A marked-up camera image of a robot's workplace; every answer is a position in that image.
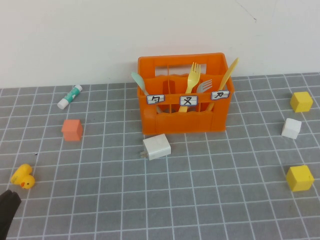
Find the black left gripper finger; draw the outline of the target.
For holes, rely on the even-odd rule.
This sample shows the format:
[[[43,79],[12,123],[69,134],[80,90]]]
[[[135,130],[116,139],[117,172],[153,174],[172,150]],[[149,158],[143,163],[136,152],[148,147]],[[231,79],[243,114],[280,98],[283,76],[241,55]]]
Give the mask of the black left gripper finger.
[[[15,206],[12,207],[0,207],[0,239],[5,240],[7,238],[13,218],[21,204],[22,200],[15,192]]]
[[[9,208],[16,205],[16,193],[7,189],[0,195],[0,207]]]

